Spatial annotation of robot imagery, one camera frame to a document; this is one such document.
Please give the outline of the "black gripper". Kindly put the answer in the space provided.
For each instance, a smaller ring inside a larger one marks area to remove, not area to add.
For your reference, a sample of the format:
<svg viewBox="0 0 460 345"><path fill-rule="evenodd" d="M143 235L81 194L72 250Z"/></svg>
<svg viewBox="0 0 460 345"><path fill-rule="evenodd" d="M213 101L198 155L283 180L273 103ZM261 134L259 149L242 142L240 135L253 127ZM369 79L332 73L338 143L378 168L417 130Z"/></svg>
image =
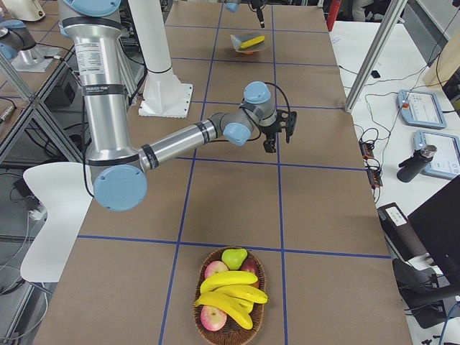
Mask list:
<svg viewBox="0 0 460 345"><path fill-rule="evenodd" d="M262 18L259 19L259 24L262 29L265 28L265 21L262 13L263 6L263 0L250 0L250 9L257 14L258 18Z"/></svg>
<svg viewBox="0 0 460 345"><path fill-rule="evenodd" d="M263 147L266 153L276 153L278 125L262 127L262 133L265 135Z"/></svg>

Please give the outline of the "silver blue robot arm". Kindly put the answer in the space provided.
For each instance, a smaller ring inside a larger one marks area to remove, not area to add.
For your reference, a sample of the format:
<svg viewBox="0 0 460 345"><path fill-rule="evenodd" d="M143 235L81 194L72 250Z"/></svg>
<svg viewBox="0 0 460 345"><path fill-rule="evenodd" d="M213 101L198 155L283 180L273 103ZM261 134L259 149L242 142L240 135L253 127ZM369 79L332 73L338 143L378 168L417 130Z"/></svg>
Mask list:
<svg viewBox="0 0 460 345"><path fill-rule="evenodd" d="M225 0L224 6L228 11L235 13L238 10L239 5L241 3L242 3L241 0ZM265 18L263 14L263 9L265 7L265 3L263 2L263 0L248 0L247 4L249 7L249 10L256 14L260 27L264 29L265 28Z"/></svg>
<svg viewBox="0 0 460 345"><path fill-rule="evenodd" d="M282 115L266 83L244 89L234 113L216 113L152 144L132 145L127 122L126 87L121 76L119 1L60 1L62 31L74 44L92 143L84 159L93 197L111 211L128 211L147 194L146 172L184 152L224 137L242 146L258 130L264 149L273 152ZM173 72L158 1L130 1L129 9L147 69L143 116L183 118L193 87Z"/></svg>

